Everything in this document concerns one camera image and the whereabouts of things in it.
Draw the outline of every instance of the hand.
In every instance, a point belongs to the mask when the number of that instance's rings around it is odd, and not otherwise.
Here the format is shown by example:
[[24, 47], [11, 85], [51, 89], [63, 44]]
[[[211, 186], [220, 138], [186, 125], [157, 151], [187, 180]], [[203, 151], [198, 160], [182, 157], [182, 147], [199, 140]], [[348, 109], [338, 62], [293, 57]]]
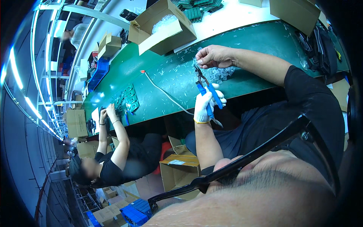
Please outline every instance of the hand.
[[228, 68], [233, 64], [233, 48], [210, 45], [204, 47], [195, 55], [200, 68]]
[[107, 115], [109, 116], [109, 118], [111, 119], [111, 121], [114, 121], [117, 118], [116, 111], [115, 111], [115, 104], [114, 103], [111, 103], [106, 108], [106, 112], [107, 112]]
[[[219, 84], [212, 84], [214, 89], [219, 88]], [[214, 111], [214, 105], [217, 105], [215, 102], [212, 93], [205, 87], [207, 93], [202, 96], [202, 94], [198, 94], [195, 101], [195, 109], [194, 109], [194, 121], [197, 123], [207, 123], [211, 121], [211, 118], [207, 113], [207, 105], [210, 104], [212, 112]], [[225, 106], [227, 100], [224, 98], [224, 95], [219, 90], [216, 90], [218, 97], [221, 99], [222, 105]]]
[[105, 123], [105, 118], [106, 117], [107, 117], [106, 109], [101, 110], [101, 113], [99, 115], [99, 123], [103, 125]]

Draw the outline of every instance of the black shirt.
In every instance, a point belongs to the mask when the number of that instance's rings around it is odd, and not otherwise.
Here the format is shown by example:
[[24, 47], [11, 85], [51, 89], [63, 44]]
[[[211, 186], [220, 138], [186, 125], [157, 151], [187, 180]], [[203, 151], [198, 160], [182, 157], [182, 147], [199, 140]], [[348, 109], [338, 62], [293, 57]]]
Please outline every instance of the black shirt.
[[130, 150], [123, 171], [111, 161], [113, 151], [107, 154], [97, 152], [94, 157], [98, 163], [104, 162], [100, 178], [108, 185], [117, 186], [134, 181], [155, 170], [155, 167], [151, 166], [145, 147], [137, 139], [129, 139]]
[[[242, 122], [246, 122], [246, 127], [239, 138], [241, 146], [238, 155], [249, 153], [304, 113], [319, 131], [338, 169], [343, 156], [345, 133], [338, 100], [321, 81], [308, 76], [295, 66], [291, 66], [287, 71], [285, 92], [287, 101], [242, 114]], [[308, 143], [302, 142], [301, 139], [289, 142], [288, 148], [285, 149], [316, 167], [327, 178], [322, 162], [316, 153], [312, 152], [312, 147]], [[202, 174], [212, 171], [213, 167], [209, 167], [204, 169]]]

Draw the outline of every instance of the label on box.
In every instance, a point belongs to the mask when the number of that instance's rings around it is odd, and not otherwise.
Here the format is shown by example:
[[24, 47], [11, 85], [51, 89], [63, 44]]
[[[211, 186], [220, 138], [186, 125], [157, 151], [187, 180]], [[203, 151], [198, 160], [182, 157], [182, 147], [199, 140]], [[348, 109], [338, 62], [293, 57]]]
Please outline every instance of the label on box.
[[169, 164], [174, 164], [174, 165], [182, 165], [184, 163], [185, 162], [182, 162], [182, 161], [179, 161], [179, 160], [176, 160], [176, 159], [174, 159], [173, 161], [169, 162]]

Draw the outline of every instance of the pliers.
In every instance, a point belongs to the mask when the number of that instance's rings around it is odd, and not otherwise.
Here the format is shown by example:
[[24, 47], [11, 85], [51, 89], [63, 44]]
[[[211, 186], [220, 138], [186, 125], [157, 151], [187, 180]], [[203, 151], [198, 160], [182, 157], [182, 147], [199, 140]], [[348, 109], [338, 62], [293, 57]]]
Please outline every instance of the pliers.
[[[197, 76], [198, 76], [198, 81], [195, 82], [195, 84], [197, 85], [197, 88], [199, 89], [199, 92], [203, 95], [205, 95], [207, 93], [207, 90], [203, 87], [203, 83], [202, 83], [202, 78], [205, 80], [206, 84], [207, 84], [207, 88], [208, 90], [212, 93], [213, 95], [213, 98], [215, 99], [218, 107], [220, 109], [223, 108], [223, 105], [222, 105], [222, 102], [221, 102], [221, 99], [218, 97], [214, 87], [208, 82], [208, 80], [206, 79], [205, 76], [203, 76], [202, 74], [202, 71], [200, 70], [200, 68], [198, 66], [194, 66], [195, 68], [195, 72], [197, 73]], [[208, 116], [219, 126], [221, 126], [223, 128], [223, 125], [214, 118], [214, 114], [213, 114], [213, 111], [211, 109], [211, 106], [210, 104], [207, 105], [207, 114]]]
[[129, 126], [130, 123], [129, 123], [129, 118], [127, 116], [127, 113], [130, 113], [131, 115], [134, 115], [134, 113], [133, 112], [130, 112], [130, 111], [128, 111], [128, 110], [125, 109], [126, 124], [127, 124], [127, 126]]

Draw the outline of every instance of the knee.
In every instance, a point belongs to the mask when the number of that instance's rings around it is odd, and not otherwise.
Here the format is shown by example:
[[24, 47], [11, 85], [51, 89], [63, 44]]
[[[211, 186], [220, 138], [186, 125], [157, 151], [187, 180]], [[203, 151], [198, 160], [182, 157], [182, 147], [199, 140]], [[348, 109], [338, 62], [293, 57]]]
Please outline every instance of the knee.
[[197, 156], [197, 150], [195, 148], [195, 131], [192, 131], [185, 137], [185, 145], [191, 153]]

